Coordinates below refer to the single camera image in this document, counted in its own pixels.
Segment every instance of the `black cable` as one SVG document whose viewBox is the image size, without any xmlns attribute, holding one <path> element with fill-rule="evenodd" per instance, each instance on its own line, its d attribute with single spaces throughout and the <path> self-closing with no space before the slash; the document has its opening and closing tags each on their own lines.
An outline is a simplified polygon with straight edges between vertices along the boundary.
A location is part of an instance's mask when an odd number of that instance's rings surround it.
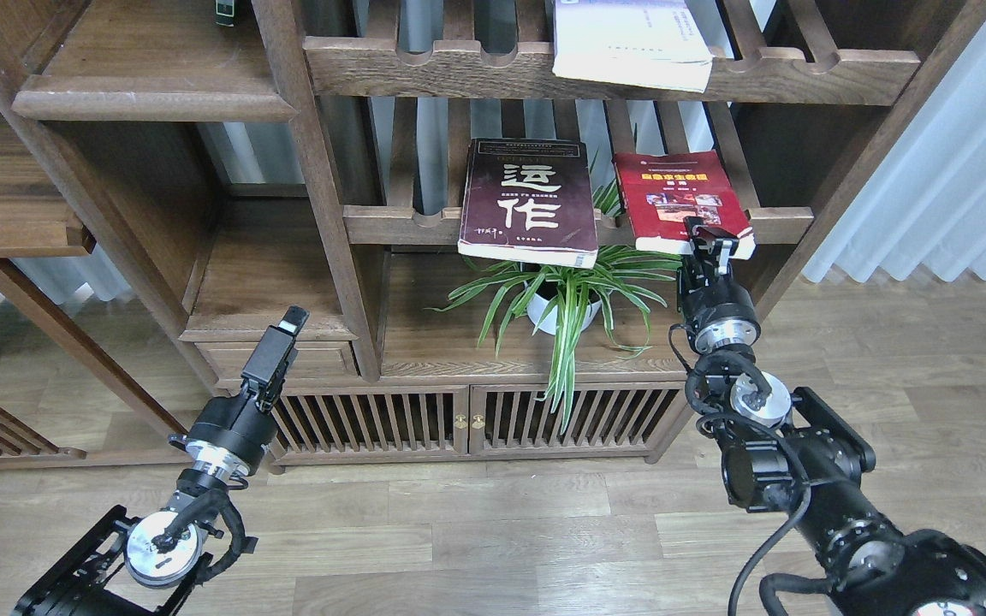
<svg viewBox="0 0 986 616">
<path fill-rule="evenodd" d="M 680 353 L 680 350 L 676 348 L 676 343 L 672 340 L 672 334 L 676 330 L 686 330 L 687 326 L 684 323 L 676 323 L 674 326 L 668 328 L 668 346 L 672 348 L 672 352 L 676 354 L 676 358 L 680 360 L 680 363 L 684 365 L 684 372 L 687 374 L 692 373 L 692 366 L 687 363 L 687 359 L 684 359 L 684 354 Z"/>
<path fill-rule="evenodd" d="M 828 594 L 832 584 L 825 578 L 811 580 L 808 577 L 794 576 L 792 573 L 768 573 L 759 580 L 759 600 L 768 616 L 789 616 L 778 593 Z"/>
<path fill-rule="evenodd" d="M 230 530 L 230 545 L 227 546 L 226 553 L 219 561 L 216 561 L 215 565 L 208 566 L 204 572 L 200 573 L 200 576 L 196 578 L 196 584 L 203 584 L 230 569 L 247 548 L 246 524 L 242 522 L 242 514 L 239 514 L 235 504 L 230 502 L 230 498 L 220 508 L 219 514 L 223 515 L 223 522 L 227 524 L 227 530 Z"/>
<path fill-rule="evenodd" d="M 768 429 L 759 422 L 752 421 L 750 418 L 742 416 L 742 414 L 729 411 L 709 413 L 707 416 L 699 418 L 695 426 L 699 432 L 702 432 L 702 429 L 704 429 L 706 424 L 712 424 L 715 421 L 731 421 L 733 424 L 743 425 L 745 428 L 755 430 L 755 432 L 770 438 L 771 441 L 778 444 L 780 451 L 782 451 L 782 455 L 786 456 L 786 460 L 790 463 L 791 471 L 793 471 L 794 475 L 797 476 L 794 483 L 797 484 L 797 486 L 802 487 L 801 502 L 798 504 L 798 508 L 795 508 L 793 513 L 791 513 L 789 518 L 787 518 L 787 521 L 784 522 L 782 526 L 779 526 L 778 530 L 775 530 L 775 533 L 772 533 L 771 536 L 767 538 L 767 541 L 763 542 L 762 545 L 759 546 L 759 549 L 756 549 L 755 553 L 751 555 L 751 558 L 748 558 L 748 561 L 745 562 L 743 568 L 740 569 L 739 576 L 737 576 L 736 580 L 733 582 L 732 591 L 729 591 L 728 593 L 728 616 L 736 616 L 736 604 L 740 601 L 740 592 L 743 592 L 744 584 L 751 575 L 751 571 L 759 565 L 759 561 L 762 561 L 763 557 L 767 556 L 767 553 L 769 553 L 769 551 L 774 548 L 779 541 L 782 541 L 782 537 L 789 533 L 790 530 L 793 530 L 794 527 L 801 522 L 801 519 L 805 517 L 805 512 L 809 511 L 809 505 L 811 504 L 811 500 L 813 500 L 813 488 L 809 483 L 809 472 L 805 471 L 805 465 L 801 464 L 801 459 L 799 459 L 797 453 L 793 451 L 793 448 L 790 448 L 790 444 L 787 443 L 784 438 L 779 437 L 778 434 L 775 434 L 772 429 Z"/>
</svg>

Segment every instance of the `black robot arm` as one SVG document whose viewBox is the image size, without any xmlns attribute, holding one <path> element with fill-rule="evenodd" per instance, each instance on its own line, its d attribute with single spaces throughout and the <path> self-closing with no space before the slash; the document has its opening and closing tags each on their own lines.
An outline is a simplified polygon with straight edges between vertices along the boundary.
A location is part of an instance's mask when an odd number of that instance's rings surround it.
<svg viewBox="0 0 986 616">
<path fill-rule="evenodd" d="M 936 530 L 904 535 L 862 495 L 873 448 L 813 391 L 790 394 L 756 367 L 759 324 L 728 266 L 731 235 L 695 218 L 687 227 L 693 250 L 684 257 L 678 327 L 700 355 L 688 371 L 689 405 L 721 449 L 729 502 L 789 515 L 737 577 L 729 615 L 751 569 L 797 529 L 824 577 L 768 574 L 759 595 L 771 616 L 786 615 L 779 592 L 826 595 L 842 616 L 986 616 L 986 557 Z M 793 411 L 807 426 L 795 426 Z"/>
<path fill-rule="evenodd" d="M 169 438 L 194 461 L 177 477 L 165 507 L 145 518 L 126 518 L 125 508 L 114 506 L 22 596 L 13 616 L 172 616 L 194 586 L 253 553 L 257 538 L 247 536 L 230 491 L 247 487 L 246 478 L 258 471 L 276 436 L 270 411 L 296 358 L 294 341 L 306 317 L 304 309 L 289 308 L 254 348 L 239 393 L 212 398 L 187 435 Z M 223 537 L 212 525 L 216 518 L 227 525 L 230 545 L 212 564 L 204 541 Z M 110 592 L 105 585 L 120 570 L 113 565 L 121 557 L 136 582 L 152 589 L 176 586 L 175 591 L 154 611 Z"/>
</svg>

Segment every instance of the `wooden shelf rail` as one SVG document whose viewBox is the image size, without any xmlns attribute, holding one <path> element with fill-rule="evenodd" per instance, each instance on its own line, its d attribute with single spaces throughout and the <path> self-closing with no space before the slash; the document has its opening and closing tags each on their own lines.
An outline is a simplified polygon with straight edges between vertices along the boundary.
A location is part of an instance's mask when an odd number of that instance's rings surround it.
<svg viewBox="0 0 986 616">
<path fill-rule="evenodd" d="M 523 136 L 523 106 L 519 101 L 502 102 L 502 126 L 505 136 Z M 579 124 L 574 101 L 555 101 L 555 129 L 559 138 L 578 138 Z M 448 105 L 448 198 L 461 203 L 466 180 L 466 148 L 470 144 L 470 106 L 464 98 Z M 655 104 L 657 120 L 669 153 L 688 151 L 682 130 L 680 108 L 674 102 Z M 633 129 L 626 101 L 605 101 L 608 132 L 613 151 L 634 151 Z M 729 180 L 747 210 L 755 229 L 756 243 L 797 243 L 813 222 L 807 207 L 759 206 L 755 187 L 751 185 L 747 161 L 740 149 L 732 113 L 725 103 L 705 103 L 717 151 L 725 164 Z M 416 98 L 399 98 L 395 102 L 395 141 L 391 152 L 390 192 L 387 205 L 344 208 L 348 241 L 371 245 L 453 246 L 459 238 L 460 206 L 449 206 L 436 214 L 418 210 L 419 190 L 416 178 Z M 610 218 L 596 214 L 600 245 L 633 244 L 633 231 L 626 216 Z"/>
<path fill-rule="evenodd" d="M 742 101 L 892 105 L 919 67 L 911 51 L 839 50 L 811 0 L 789 0 L 813 62 L 794 47 L 770 47 L 748 0 L 719 0 L 740 58 L 715 54 L 705 93 L 563 79 L 553 74 L 553 45 L 543 0 L 516 0 L 517 42 L 508 54 L 483 50 L 473 37 L 473 0 L 445 0 L 443 39 L 431 50 L 401 50 L 399 3 L 372 3 L 367 36 L 304 40 L 314 90 L 349 97 L 622 98 L 646 101 Z"/>
</svg>

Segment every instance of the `potted plant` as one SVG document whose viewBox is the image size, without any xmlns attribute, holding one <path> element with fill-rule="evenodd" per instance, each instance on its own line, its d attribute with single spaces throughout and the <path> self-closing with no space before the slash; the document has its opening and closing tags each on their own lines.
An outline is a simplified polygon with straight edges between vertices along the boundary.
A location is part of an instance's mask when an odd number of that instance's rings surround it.
<svg viewBox="0 0 986 616">
<path fill-rule="evenodd" d="M 618 188 L 614 182 L 599 188 L 592 194 L 595 206 L 608 216 L 618 215 L 622 208 Z M 603 315 L 603 331 L 619 350 L 630 353 L 634 358 L 647 348 L 649 340 L 642 346 L 625 346 L 615 340 L 615 317 L 611 300 L 622 297 L 641 312 L 646 332 L 650 331 L 649 301 L 662 307 L 668 303 L 641 285 L 642 281 L 674 281 L 674 274 L 680 269 L 680 257 L 672 254 L 642 252 L 630 246 L 600 246 L 596 264 L 592 269 L 568 268 L 563 265 L 531 265 L 514 261 L 498 261 L 485 269 L 478 269 L 468 260 L 471 268 L 481 274 L 476 280 L 459 286 L 448 293 L 449 304 L 434 311 L 451 311 L 459 305 L 477 298 L 481 293 L 493 291 L 489 308 L 486 309 L 481 331 L 478 332 L 478 346 L 485 341 L 493 329 L 498 309 L 506 309 L 501 314 L 496 331 L 496 351 L 501 351 L 508 324 L 523 317 L 532 306 L 531 316 L 535 323 L 532 334 L 550 328 L 543 321 L 555 321 L 553 328 L 555 346 L 550 360 L 550 375 L 543 398 L 550 402 L 551 412 L 562 409 L 562 430 L 568 426 L 568 416 L 573 409 L 573 390 L 576 385 L 576 346 L 580 332 L 591 322 L 596 313 Z M 536 309 L 532 301 L 545 297 L 544 308 Z"/>
</svg>

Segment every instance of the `book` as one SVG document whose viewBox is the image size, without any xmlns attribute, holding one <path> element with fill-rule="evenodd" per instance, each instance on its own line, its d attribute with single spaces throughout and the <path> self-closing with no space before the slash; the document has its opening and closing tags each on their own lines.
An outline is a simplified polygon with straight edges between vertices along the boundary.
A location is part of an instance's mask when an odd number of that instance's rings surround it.
<svg viewBox="0 0 986 616">
<path fill-rule="evenodd" d="M 650 156 L 615 153 L 622 203 L 630 216 L 639 250 L 689 254 L 684 219 L 698 216 L 739 238 L 733 258 L 749 258 L 756 248 L 747 215 L 740 208 L 717 152 Z"/>
<path fill-rule="evenodd" d="M 555 0 L 558 77 L 704 92 L 712 67 L 686 0 Z"/>
<path fill-rule="evenodd" d="M 471 141 L 458 246 L 471 257 L 595 265 L 599 242 L 584 144 Z"/>
</svg>

